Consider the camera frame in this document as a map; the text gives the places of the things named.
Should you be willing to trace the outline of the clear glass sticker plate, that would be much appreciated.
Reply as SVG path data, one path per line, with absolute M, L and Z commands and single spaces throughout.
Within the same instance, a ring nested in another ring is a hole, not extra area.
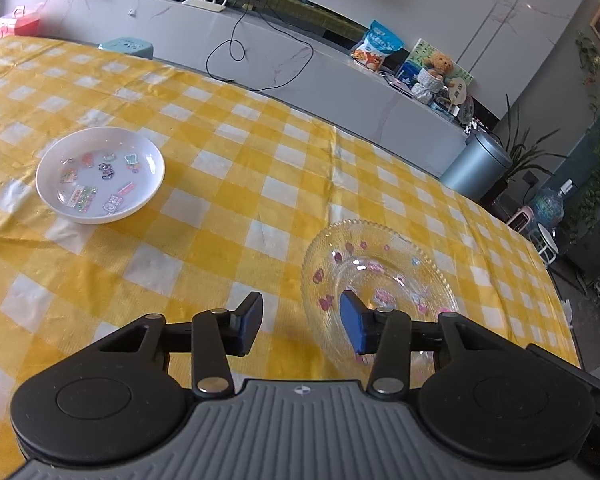
M 304 255 L 300 285 L 306 319 L 326 358 L 341 376 L 361 382 L 370 376 L 374 357 L 359 356 L 350 344 L 339 313 L 343 292 L 355 292 L 372 310 L 400 310 L 414 321 L 460 312 L 451 286 L 426 252 L 388 226 L 366 220 L 322 229 Z

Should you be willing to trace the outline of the white round stool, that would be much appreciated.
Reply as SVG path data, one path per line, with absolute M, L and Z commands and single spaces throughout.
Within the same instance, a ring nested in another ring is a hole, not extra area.
M 538 223 L 530 232 L 529 240 L 543 261 L 544 266 L 550 266 L 559 255 L 559 249 L 554 237 L 547 229 Z

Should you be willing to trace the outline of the pink small stool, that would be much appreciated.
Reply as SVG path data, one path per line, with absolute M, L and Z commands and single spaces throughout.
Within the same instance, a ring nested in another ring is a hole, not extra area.
M 509 229 L 520 233 L 529 225 L 533 216 L 533 210 L 529 206 L 524 205 L 510 217 L 506 224 Z

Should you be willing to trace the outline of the blue water jug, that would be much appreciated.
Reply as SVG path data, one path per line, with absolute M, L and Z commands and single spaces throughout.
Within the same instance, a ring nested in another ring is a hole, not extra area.
M 533 211 L 533 218 L 545 229 L 552 230 L 564 218 L 564 201 L 566 195 L 572 190 L 571 179 L 565 181 L 558 190 L 554 188 L 541 188 L 529 203 Z

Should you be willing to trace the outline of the small white sticker plate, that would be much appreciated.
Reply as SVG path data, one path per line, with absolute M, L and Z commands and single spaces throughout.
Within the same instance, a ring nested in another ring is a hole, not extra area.
M 83 129 L 42 156 L 35 187 L 52 211 L 79 224 L 118 221 L 156 195 L 166 174 L 154 142 L 117 127 Z

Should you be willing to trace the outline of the grey cylindrical trash can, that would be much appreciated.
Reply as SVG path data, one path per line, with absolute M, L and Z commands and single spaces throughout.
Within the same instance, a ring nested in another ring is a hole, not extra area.
M 493 136 L 474 130 L 464 150 L 439 181 L 447 188 L 478 202 L 512 165 L 509 154 Z

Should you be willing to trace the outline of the yellow checkered tablecloth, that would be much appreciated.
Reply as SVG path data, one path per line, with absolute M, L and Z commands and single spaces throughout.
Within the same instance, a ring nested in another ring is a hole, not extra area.
M 34 176 L 55 142 L 95 126 L 146 136 L 166 175 L 131 217 L 80 226 L 44 205 Z M 263 324 L 236 376 L 334 377 L 306 322 L 301 265 L 324 226 L 353 218 L 414 240 L 476 322 L 577 361 L 534 248 L 436 179 L 229 84 L 71 42 L 1 39 L 0 479 L 22 461 L 15 388 L 148 312 L 187 321 L 257 290 Z

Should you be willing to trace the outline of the tall floor plant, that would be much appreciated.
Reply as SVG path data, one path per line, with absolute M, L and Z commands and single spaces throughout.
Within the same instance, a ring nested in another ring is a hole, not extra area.
M 509 98 L 506 98 L 506 136 L 492 132 L 491 136 L 496 141 L 496 145 L 502 148 L 512 164 L 505 170 L 503 177 L 494 184 L 495 197 L 500 197 L 508 188 L 509 182 L 521 172 L 538 170 L 542 174 L 552 176 L 553 173 L 539 163 L 543 157 L 566 159 L 565 154 L 559 154 L 549 151 L 545 142 L 550 140 L 559 132 L 558 129 L 545 133 L 538 140 L 528 143 L 531 128 L 521 129 L 520 109 L 517 105 L 510 104 Z

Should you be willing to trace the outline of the brown teddy bear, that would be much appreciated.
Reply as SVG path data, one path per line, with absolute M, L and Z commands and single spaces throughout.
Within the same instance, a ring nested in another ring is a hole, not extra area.
M 454 70 L 454 62 L 446 54 L 434 51 L 422 59 L 422 67 L 430 76 L 437 78 L 437 80 L 445 81 L 446 76 Z

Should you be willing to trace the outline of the teal plastic stool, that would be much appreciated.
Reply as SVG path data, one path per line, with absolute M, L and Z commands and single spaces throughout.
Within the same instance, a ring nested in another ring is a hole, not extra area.
M 136 58 L 154 58 L 154 45 L 151 42 L 133 37 L 114 38 L 98 45 L 99 50 L 132 55 Z

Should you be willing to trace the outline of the hanging ivy plant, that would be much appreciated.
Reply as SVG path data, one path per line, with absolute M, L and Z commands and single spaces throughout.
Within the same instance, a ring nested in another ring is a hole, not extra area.
M 582 86 L 588 98 L 588 109 L 593 122 L 600 116 L 600 51 L 594 41 L 583 32 L 577 32 L 574 40 L 578 50 L 580 70 L 583 74 Z

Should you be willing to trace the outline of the blue orange snack bag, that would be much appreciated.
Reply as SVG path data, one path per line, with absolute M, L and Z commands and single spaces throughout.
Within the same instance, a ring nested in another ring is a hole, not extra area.
M 403 46 L 404 42 L 392 30 L 373 20 L 362 40 L 351 50 L 350 57 L 368 70 L 378 72 L 385 59 Z

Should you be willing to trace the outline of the white marble tv console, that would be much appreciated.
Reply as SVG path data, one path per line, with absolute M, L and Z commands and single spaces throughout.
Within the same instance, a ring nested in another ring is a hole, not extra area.
M 46 37 L 100 44 L 128 36 L 159 60 L 257 90 L 373 142 L 440 176 L 465 146 L 464 131 L 349 55 L 260 16 L 213 13 L 169 0 L 0 0 L 25 6 Z

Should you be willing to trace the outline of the red pink box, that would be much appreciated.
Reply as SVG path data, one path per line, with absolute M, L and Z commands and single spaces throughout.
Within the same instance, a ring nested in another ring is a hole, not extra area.
M 38 11 L 17 6 L 12 13 L 0 17 L 0 39 L 9 36 L 35 37 L 40 28 Z

